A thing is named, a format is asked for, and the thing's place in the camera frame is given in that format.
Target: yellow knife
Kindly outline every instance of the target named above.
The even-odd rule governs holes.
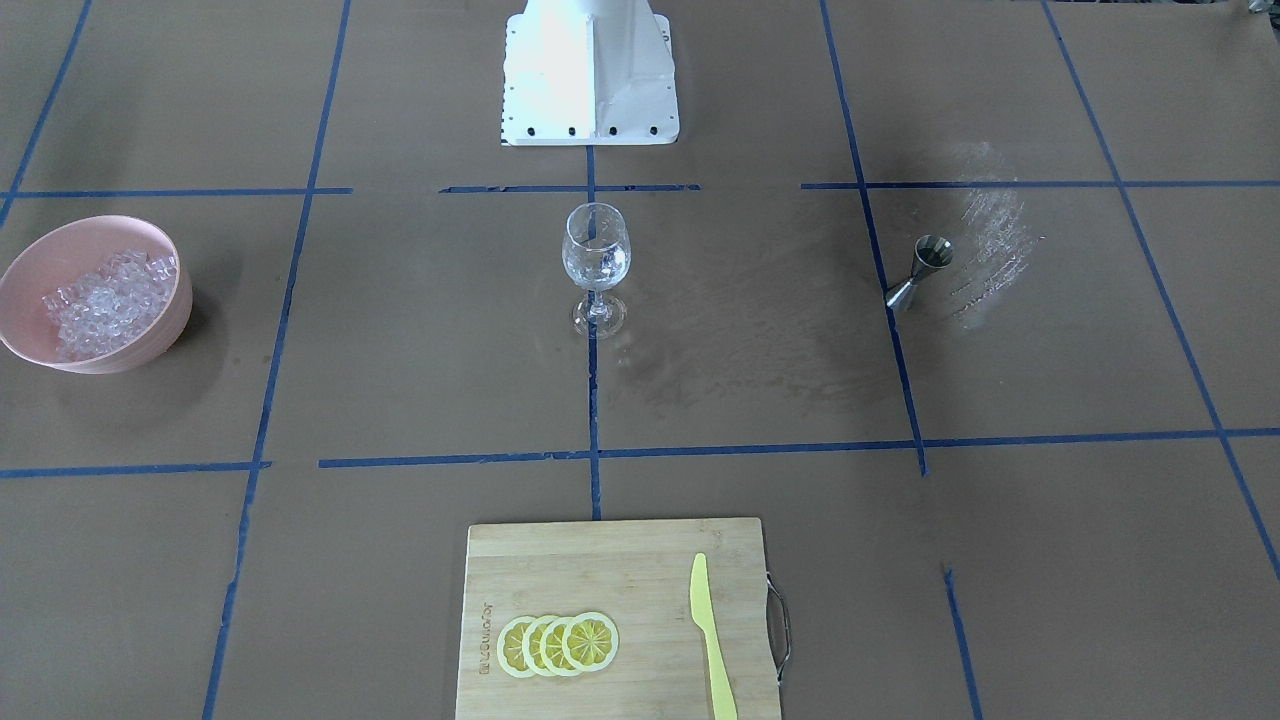
[[[712,712],[714,712],[716,720],[737,720],[733,689],[728,685],[728,671],[724,670],[724,657],[719,652],[719,635],[716,634],[712,585],[707,579],[707,556],[701,552],[694,556],[694,570],[689,575],[689,609],[694,623],[701,628],[703,638],[707,641],[707,673],[712,682]]]

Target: jigger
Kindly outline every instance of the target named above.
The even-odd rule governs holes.
[[[893,286],[884,293],[884,305],[892,310],[906,310],[915,296],[915,286],[920,281],[951,264],[951,241],[937,234],[927,234],[915,241],[915,258],[911,259],[911,277]]]

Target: white bracket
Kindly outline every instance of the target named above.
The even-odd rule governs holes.
[[[507,20],[504,145],[680,136],[671,23],[648,0],[529,0]]]

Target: metal handle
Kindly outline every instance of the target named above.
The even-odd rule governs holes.
[[[773,657],[774,665],[778,667],[778,687],[782,687],[782,674],[787,670],[787,664],[791,662],[791,614],[787,612],[787,598],[782,597],[782,592],[778,585],[773,584],[773,575],[768,570],[764,571],[764,583],[769,587],[769,594],[778,598],[778,607],[782,609],[782,637],[786,639],[786,653],[782,660],[777,656]],[[765,621],[765,628],[769,634],[769,650],[774,647],[773,642],[773,625]]]

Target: glass base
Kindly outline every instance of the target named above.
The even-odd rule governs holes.
[[[586,336],[591,325],[595,325],[595,340],[604,340],[618,332],[622,319],[627,316],[627,306],[617,297],[596,292],[596,304],[591,305],[591,293],[582,296],[573,306],[573,329],[577,334]]]

